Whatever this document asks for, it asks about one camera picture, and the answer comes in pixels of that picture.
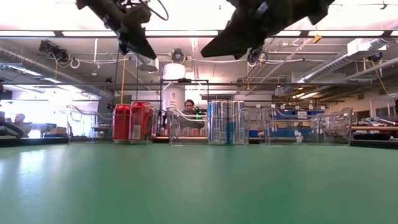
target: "green table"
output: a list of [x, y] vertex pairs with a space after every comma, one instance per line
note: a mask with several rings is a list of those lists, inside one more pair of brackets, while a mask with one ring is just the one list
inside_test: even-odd
[[0, 223], [398, 221], [398, 151], [333, 146], [0, 149]]

